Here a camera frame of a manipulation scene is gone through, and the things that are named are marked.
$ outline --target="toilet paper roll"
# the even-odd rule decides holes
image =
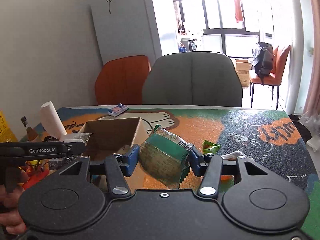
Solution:
[[[52,102],[47,102],[40,107],[40,120],[50,136],[60,139],[62,135],[67,134]]]

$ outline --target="green candy wrapper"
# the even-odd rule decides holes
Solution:
[[[203,150],[204,154],[207,154],[207,153],[214,153],[215,154],[215,153],[217,153],[217,151],[220,148],[221,148],[221,145],[205,140],[203,142],[202,150]]]

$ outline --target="cardboard boxes stack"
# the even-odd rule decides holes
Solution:
[[[233,64],[235,65],[235,69],[240,79],[241,85],[243,87],[249,87],[249,70],[252,66],[251,62],[247,59],[235,59],[233,60]]]

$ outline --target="green snack package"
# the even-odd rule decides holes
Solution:
[[[190,171],[188,153],[193,144],[157,125],[141,145],[139,161],[143,169],[168,188],[179,188]]]
[[[221,148],[221,145],[205,140],[203,142],[202,150],[203,150],[204,154],[207,154],[207,153],[214,153],[215,154],[215,153],[217,153],[217,151],[220,148]]]

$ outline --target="curtain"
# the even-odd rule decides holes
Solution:
[[[314,22],[314,54],[311,81],[303,113],[320,114],[320,0],[311,0]]]

